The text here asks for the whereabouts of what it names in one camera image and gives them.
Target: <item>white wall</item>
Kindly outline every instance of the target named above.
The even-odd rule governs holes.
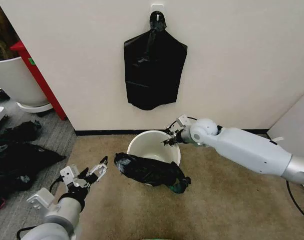
[[[304,93],[304,0],[166,0],[188,45],[178,100],[127,103],[123,42],[148,30],[148,0],[0,0],[76,130],[159,129],[178,115],[269,128]]]

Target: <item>white trash can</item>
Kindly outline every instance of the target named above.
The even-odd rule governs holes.
[[[170,135],[162,131],[145,131],[133,138],[128,146],[127,154],[142,158],[159,160],[165,163],[175,162],[178,166],[181,162],[181,151],[178,144],[173,146],[162,143],[170,138]]]

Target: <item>beige carpet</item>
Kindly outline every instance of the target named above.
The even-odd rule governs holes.
[[[133,135],[78,137],[68,164],[92,167],[105,155],[108,173],[92,186],[81,213],[82,240],[304,240],[304,217],[285,181],[259,175],[215,150],[181,145],[181,169],[192,184],[184,194],[121,175],[114,153]],[[304,190],[291,185],[304,209]],[[57,195],[64,192],[60,185]]]

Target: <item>floor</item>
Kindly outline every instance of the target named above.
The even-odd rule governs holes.
[[[81,213],[83,240],[304,240],[304,217],[285,180],[251,172],[214,149],[180,145],[192,184],[183,194],[121,175],[114,154],[134,135],[78,137],[68,164],[82,170],[108,155],[108,172],[91,187]],[[291,184],[304,210],[304,189]],[[59,186],[57,197],[65,191]]]
[[[65,166],[72,151],[76,135],[70,122],[61,121],[54,111],[38,117],[36,114],[21,111],[12,100],[2,101],[0,106],[5,107],[9,116],[8,119],[1,122],[0,134],[5,128],[17,126],[26,121],[38,120],[43,126],[42,132],[40,137],[31,143],[67,156],[65,160],[41,171],[31,189],[12,194],[4,208],[0,209],[0,240],[15,240],[17,230],[41,223],[39,214],[26,203],[26,199],[41,187],[49,188],[58,177],[59,170]]]

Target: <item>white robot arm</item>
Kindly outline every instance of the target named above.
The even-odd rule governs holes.
[[[74,164],[62,169],[58,180],[64,182],[67,193],[60,197],[57,204],[53,203],[55,197],[46,188],[27,199],[27,202],[41,212],[44,223],[30,230],[22,240],[79,239],[79,216],[85,206],[85,197],[91,184],[98,182],[106,173],[106,164],[107,156],[90,171],[86,168],[79,173]]]
[[[164,144],[210,146],[223,157],[259,174],[271,174],[304,184],[304,157],[294,156],[276,142],[238,128],[216,125],[208,118],[191,123],[186,115],[167,128],[172,136]]]

